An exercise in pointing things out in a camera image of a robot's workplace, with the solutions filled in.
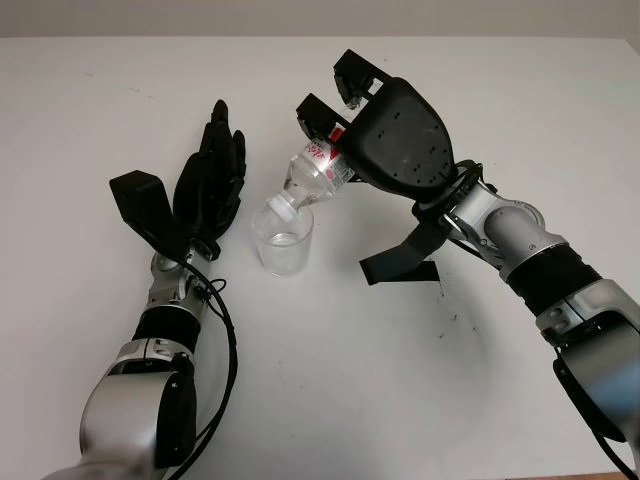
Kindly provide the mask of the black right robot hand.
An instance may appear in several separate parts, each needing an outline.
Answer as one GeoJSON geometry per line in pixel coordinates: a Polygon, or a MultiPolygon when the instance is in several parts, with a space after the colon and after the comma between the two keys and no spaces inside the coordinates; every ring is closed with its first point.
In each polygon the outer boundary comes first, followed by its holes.
{"type": "Polygon", "coordinates": [[[453,185],[458,169],[448,131],[408,81],[352,50],[334,65],[334,79],[342,100],[361,108],[349,120],[307,95],[296,113],[308,138],[328,142],[362,181],[388,193],[426,203],[453,185]]]}

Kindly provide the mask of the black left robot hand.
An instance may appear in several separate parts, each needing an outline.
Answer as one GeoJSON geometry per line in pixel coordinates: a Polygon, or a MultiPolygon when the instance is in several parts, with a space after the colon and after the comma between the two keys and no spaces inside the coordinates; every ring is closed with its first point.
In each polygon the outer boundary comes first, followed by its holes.
{"type": "Polygon", "coordinates": [[[238,212],[246,175],[242,131],[229,126],[228,106],[218,100],[206,123],[199,150],[188,158],[173,195],[173,216],[208,260],[220,255],[218,239],[238,212]]]}

